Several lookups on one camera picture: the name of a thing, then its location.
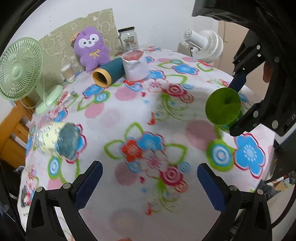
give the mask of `yellow ribbon bow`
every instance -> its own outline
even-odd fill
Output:
[[[99,49],[97,49],[95,52],[91,52],[89,53],[89,56],[94,56],[94,58],[96,57],[100,57],[100,55],[98,55],[97,53],[101,52]]]

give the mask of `jar lid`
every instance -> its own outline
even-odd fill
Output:
[[[122,29],[119,29],[118,32],[122,33],[122,32],[125,32],[125,31],[131,31],[131,30],[134,30],[134,29],[135,29],[135,27],[122,28]]]

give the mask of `plush toy ear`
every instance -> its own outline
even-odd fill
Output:
[[[74,33],[74,34],[71,36],[70,41],[71,41],[71,42],[74,41],[74,40],[77,38],[78,34],[79,34],[79,32]]]

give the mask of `pink liquid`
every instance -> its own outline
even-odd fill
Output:
[[[122,58],[126,61],[138,60],[142,55],[143,55],[143,51],[133,50],[129,53],[124,54]]]

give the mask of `fan grille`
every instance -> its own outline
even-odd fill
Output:
[[[19,100],[36,87],[43,67],[40,44],[32,38],[12,43],[0,58],[0,94]]]
[[[183,35],[183,40],[189,40],[192,36],[192,31],[191,30],[187,30],[184,35]]]
[[[195,58],[206,63],[211,63],[222,54],[223,40],[212,30],[203,30],[199,34],[207,38],[208,44],[206,48],[197,52]]]

